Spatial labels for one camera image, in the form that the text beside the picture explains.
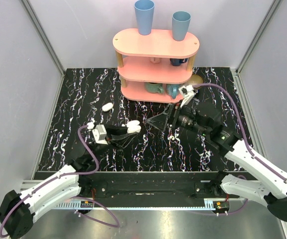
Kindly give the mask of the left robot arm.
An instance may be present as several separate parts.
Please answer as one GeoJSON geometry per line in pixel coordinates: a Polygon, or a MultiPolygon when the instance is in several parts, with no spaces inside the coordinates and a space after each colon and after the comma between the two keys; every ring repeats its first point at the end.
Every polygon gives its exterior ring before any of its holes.
{"type": "Polygon", "coordinates": [[[88,123],[81,126],[78,137],[82,147],[76,156],[39,184],[20,193],[9,191],[0,205],[0,238],[19,239],[24,236],[45,213],[71,198],[95,201],[96,189],[91,175],[98,172],[98,154],[109,148],[124,149],[141,131],[139,121],[125,126],[88,123]]]}

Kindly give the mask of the white earbuds charging case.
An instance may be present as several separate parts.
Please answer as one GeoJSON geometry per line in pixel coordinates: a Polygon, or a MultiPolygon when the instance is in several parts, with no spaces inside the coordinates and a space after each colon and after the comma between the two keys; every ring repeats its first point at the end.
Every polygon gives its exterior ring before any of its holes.
{"type": "Polygon", "coordinates": [[[140,121],[131,120],[127,124],[127,133],[139,133],[141,131],[140,121]]]}

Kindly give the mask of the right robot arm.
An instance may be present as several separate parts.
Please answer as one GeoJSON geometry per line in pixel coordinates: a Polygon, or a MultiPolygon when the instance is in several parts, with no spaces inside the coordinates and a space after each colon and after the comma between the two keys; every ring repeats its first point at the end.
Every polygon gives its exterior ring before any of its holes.
{"type": "Polygon", "coordinates": [[[218,172],[205,186],[205,192],[215,197],[236,195],[265,206],[278,219],[287,222],[287,173],[279,169],[248,145],[246,140],[221,122],[221,112],[214,106],[202,103],[191,109],[188,106],[169,104],[166,109],[147,123],[165,131],[184,128],[204,137],[206,143],[226,159],[246,169],[256,181],[245,180],[218,172]]]}

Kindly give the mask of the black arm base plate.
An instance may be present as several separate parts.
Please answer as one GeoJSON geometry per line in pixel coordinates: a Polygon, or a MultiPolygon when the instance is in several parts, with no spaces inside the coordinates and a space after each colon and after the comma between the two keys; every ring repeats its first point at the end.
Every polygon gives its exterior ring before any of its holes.
{"type": "Polygon", "coordinates": [[[81,175],[78,196],[96,199],[115,195],[183,198],[226,198],[219,187],[226,172],[97,172],[81,175]]]}

